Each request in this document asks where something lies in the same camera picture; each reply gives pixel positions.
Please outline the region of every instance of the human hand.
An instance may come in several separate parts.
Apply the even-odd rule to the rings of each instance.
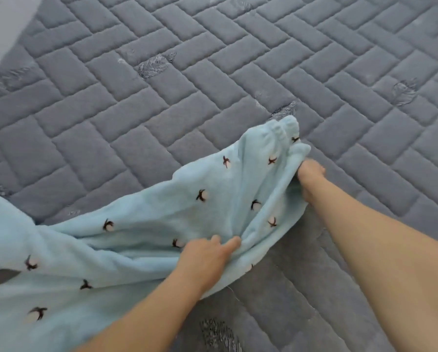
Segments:
[[[210,240],[195,239],[187,243],[178,260],[175,274],[183,281],[200,290],[201,295],[211,289],[222,276],[225,264],[231,254],[239,248],[241,239],[235,236],[226,243],[220,243],[220,236]]]
[[[311,202],[312,187],[321,179],[325,179],[326,169],[316,160],[305,159],[297,170],[297,178],[302,185],[302,196]]]

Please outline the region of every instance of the gray quilted surface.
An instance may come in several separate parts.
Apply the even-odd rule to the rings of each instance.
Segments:
[[[290,108],[333,182],[438,240],[438,0],[44,0],[0,65],[0,195],[66,220]],[[210,318],[244,351],[393,351],[311,210],[230,288],[175,351],[219,350]]]

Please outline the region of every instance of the quilted fabric surface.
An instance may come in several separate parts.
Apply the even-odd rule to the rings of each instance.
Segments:
[[[0,195],[57,223],[288,113],[334,183],[438,240],[438,0],[44,0],[0,65]],[[393,350],[314,213],[292,231],[174,351]]]

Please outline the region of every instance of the human arm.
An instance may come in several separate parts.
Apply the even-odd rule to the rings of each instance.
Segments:
[[[221,244],[219,236],[190,241],[168,278],[75,352],[166,351],[196,302],[220,279],[240,243],[239,237],[233,237]]]
[[[397,351],[438,352],[438,242],[359,203],[313,160],[298,178]]]

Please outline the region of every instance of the person's left arm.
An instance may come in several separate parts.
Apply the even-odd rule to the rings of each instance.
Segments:
[[[201,296],[222,276],[240,246],[234,237],[190,241],[175,270],[143,301],[75,352],[164,352]]]

